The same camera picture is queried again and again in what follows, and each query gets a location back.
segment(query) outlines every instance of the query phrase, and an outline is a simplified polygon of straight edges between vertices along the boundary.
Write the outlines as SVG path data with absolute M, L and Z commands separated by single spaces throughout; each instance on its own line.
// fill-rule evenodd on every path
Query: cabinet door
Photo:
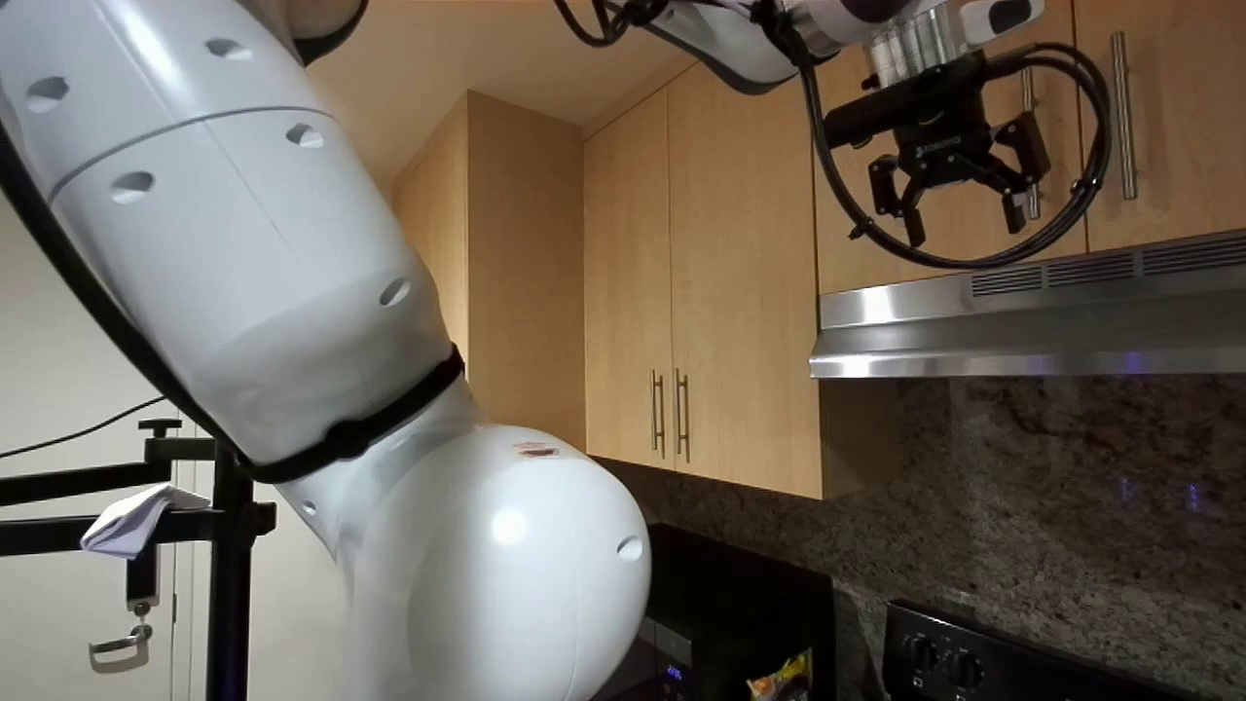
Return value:
M 1244 0 L 1080 4 L 1080 41 L 1115 76 L 1119 150 L 1091 214 L 1096 248 L 1246 220 Z
M 1038 23 L 995 41 L 988 54 L 1018 49 L 1027 41 L 1074 41 L 1073 0 L 1047 0 L 1047 11 Z M 821 65 L 826 107 L 861 96 L 864 72 L 869 72 L 869 62 L 861 49 Z M 1000 194 L 995 194 L 988 188 L 978 188 L 978 181 L 938 188 L 938 191 L 928 191 L 923 198 L 923 220 L 930 235 L 930 242 L 923 245 L 928 253 L 938 253 L 938 257 L 1000 253 L 1026 242 L 1027 235 L 1038 235 L 1038 224 L 1045 224 L 1053 210 L 1066 201 L 1073 181 L 1083 170 L 1074 85 L 1053 70 L 1032 70 L 1032 72 L 987 85 L 987 111 L 995 126 L 1006 126 L 1026 107 L 1040 115 L 1045 149 L 1053 155 L 1053 170 L 1040 181 L 1040 198 L 1032 207 L 1032 224 L 1026 224 L 1021 235 L 1009 235 Z M 884 150 L 899 150 L 892 135 L 877 135 L 869 149 L 838 155 L 847 181 L 853 188 L 857 201 L 869 210 L 874 210 L 869 165 Z M 880 224 L 905 237 L 899 219 L 880 219 Z M 877 248 L 874 242 L 849 242 L 849 219 L 829 198 L 826 181 L 819 188 L 819 237 L 821 237 L 821 292 L 948 274 L 948 270 L 905 265 L 892 253 Z M 1066 257 L 1066 253 L 1086 253 L 1086 224 L 1074 224 L 1040 257 Z
M 821 496 L 809 135 L 799 89 L 669 89 L 679 458 L 694 474 Z
M 586 150 L 587 451 L 669 462 L 669 150 L 665 92 Z

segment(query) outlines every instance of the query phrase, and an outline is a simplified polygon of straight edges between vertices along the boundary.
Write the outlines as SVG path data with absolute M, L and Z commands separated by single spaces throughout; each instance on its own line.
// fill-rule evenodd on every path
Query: metal rod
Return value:
M 659 370 L 652 370 L 652 437 L 652 449 L 665 457 L 665 377 Z
M 206 697 L 246 701 L 255 481 L 235 451 L 217 451 L 215 507 L 229 514 L 209 545 Z
M 160 602 L 160 550 L 155 540 L 124 564 L 124 606 L 148 615 Z
M 679 457 L 694 458 L 694 377 L 690 374 L 679 374 Z
M 1038 70 L 1021 70 L 1021 107 L 1040 115 L 1040 85 L 1038 85 Z M 1040 220 L 1045 219 L 1045 188 L 1027 188 L 1026 198 L 1026 219 Z
M 217 438 L 193 438 L 193 437 L 172 437 L 172 438 L 152 438 L 152 458 L 217 458 Z
M 167 462 L 43 471 L 43 474 L 0 480 L 0 507 L 52 502 L 69 496 L 122 492 L 122 486 L 167 481 L 167 480 L 172 480 Z
M 1135 89 L 1130 89 L 1130 41 L 1124 30 L 1109 37 L 1115 54 L 1115 115 L 1119 115 L 1119 150 L 1121 150 L 1121 198 L 1135 201 L 1139 191 L 1139 141 L 1135 141 Z
M 0 558 L 84 550 L 77 540 L 94 519 L 98 514 L 0 520 Z M 164 514 L 152 540 L 209 540 L 217 536 L 217 528 L 235 520 L 239 514 L 222 514 L 222 509 Z

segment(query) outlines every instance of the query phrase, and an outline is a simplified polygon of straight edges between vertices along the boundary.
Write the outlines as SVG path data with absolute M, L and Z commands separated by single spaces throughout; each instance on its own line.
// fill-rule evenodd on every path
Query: cabinet handle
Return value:
M 673 425 L 679 425 L 679 442 L 673 451 L 694 458 L 694 377 L 673 374 L 679 396 L 673 396 Z
M 1115 54 L 1115 120 L 1119 120 L 1119 150 L 1121 150 L 1121 194 L 1139 198 L 1139 141 L 1135 141 L 1135 89 L 1130 89 L 1130 41 L 1124 30 L 1109 37 Z
M 1026 111 L 1040 111 L 1038 70 L 1021 70 L 1021 107 L 1026 107 Z M 1040 188 L 1040 181 L 1027 188 L 1026 219 L 1027 219 L 1027 220 L 1040 220 L 1040 219 L 1045 219 L 1045 188 Z
M 653 451 L 665 457 L 665 377 L 652 370 L 652 437 Z

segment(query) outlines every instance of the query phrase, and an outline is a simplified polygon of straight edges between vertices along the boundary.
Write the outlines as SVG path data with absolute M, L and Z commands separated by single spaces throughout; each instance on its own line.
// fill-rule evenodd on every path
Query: black band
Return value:
M 290 481 L 290 480 L 305 480 L 337 458 L 354 458 L 369 442 L 377 442 L 385 432 L 392 432 L 402 422 L 408 422 L 424 406 L 433 406 L 447 384 L 456 384 L 459 374 L 464 374 L 464 354 L 453 351 L 453 358 L 435 361 L 408 392 L 402 392 L 381 414 L 363 415 L 363 422 L 341 422 L 322 432 L 320 442 L 311 442 L 281 462 L 251 462 L 251 474 L 256 481 Z
M 344 48 L 346 35 L 354 35 L 363 11 L 365 11 L 365 0 L 359 0 L 359 11 L 344 26 L 326 30 L 326 35 L 307 35 L 307 37 L 296 35 L 291 41 L 296 41 L 305 65 L 311 65 L 316 59 L 330 54 L 337 48 Z

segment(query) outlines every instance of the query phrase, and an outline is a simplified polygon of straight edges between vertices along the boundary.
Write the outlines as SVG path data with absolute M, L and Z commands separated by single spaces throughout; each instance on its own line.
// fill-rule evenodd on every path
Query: granite backsplash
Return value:
M 826 415 L 849 384 L 821 384 Z M 1246 377 L 887 383 L 905 468 L 826 502 L 614 468 L 652 520 L 1198 697 L 1246 697 Z

